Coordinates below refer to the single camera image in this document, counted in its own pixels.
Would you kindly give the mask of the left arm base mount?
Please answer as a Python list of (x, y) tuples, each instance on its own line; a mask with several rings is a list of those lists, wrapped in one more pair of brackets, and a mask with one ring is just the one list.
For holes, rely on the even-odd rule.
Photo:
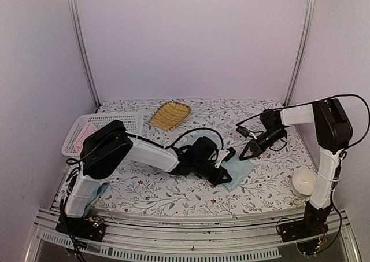
[(62, 213), (55, 230), (73, 238), (102, 242), (105, 236), (105, 219), (99, 216), (73, 218)]

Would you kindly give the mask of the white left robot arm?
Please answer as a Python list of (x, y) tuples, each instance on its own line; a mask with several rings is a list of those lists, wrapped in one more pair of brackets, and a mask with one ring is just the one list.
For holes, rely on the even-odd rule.
[(108, 178), (124, 160), (158, 168), (176, 176), (193, 173), (216, 186), (232, 181), (222, 166), (235, 155), (231, 147), (217, 145), (212, 139), (201, 136), (190, 145), (177, 148), (174, 143), (161, 146), (147, 138), (129, 134), (122, 121), (114, 120), (83, 142), (78, 159), (68, 158), (67, 165), (75, 165), (69, 188), (62, 204), (65, 215), (63, 225), (73, 235), (86, 230), (83, 219), (89, 204), (101, 191), (103, 180)]

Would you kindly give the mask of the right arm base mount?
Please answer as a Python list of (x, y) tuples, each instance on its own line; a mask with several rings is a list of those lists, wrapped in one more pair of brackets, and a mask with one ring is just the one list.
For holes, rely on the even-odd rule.
[(285, 222), (277, 225), (277, 231), (283, 242), (309, 238), (327, 233), (327, 217), (333, 208), (329, 204), (326, 208), (316, 209), (309, 201), (306, 203), (304, 216), (301, 220)]

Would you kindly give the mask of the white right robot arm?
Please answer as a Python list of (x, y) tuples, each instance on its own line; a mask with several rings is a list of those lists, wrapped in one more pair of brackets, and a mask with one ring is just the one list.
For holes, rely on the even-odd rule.
[(339, 167), (353, 136), (353, 127), (337, 98), (313, 101), (293, 107), (267, 109), (257, 115), (265, 131), (252, 138), (239, 156), (249, 160), (260, 156), (275, 142), (287, 137), (286, 128), (313, 124), (319, 148), (317, 178), (309, 205), (323, 210), (332, 203), (331, 192), (339, 179)]

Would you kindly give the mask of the light blue towel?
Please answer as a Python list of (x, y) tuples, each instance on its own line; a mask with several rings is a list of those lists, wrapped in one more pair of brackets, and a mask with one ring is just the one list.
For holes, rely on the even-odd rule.
[(232, 177), (232, 181), (220, 185), (228, 192), (234, 191), (254, 168), (250, 161), (240, 160), (237, 156), (233, 156), (229, 161), (223, 161), (221, 166)]

